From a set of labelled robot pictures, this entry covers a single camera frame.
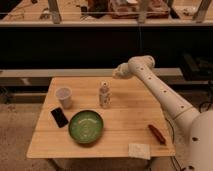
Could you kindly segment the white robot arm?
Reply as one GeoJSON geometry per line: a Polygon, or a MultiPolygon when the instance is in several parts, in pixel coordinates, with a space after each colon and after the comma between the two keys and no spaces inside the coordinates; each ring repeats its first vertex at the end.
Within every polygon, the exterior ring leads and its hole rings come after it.
{"type": "Polygon", "coordinates": [[[186,171],[213,171],[213,110],[199,112],[153,73],[154,66],[152,56],[135,56],[114,69],[112,76],[137,77],[176,122],[188,142],[186,171]]]}

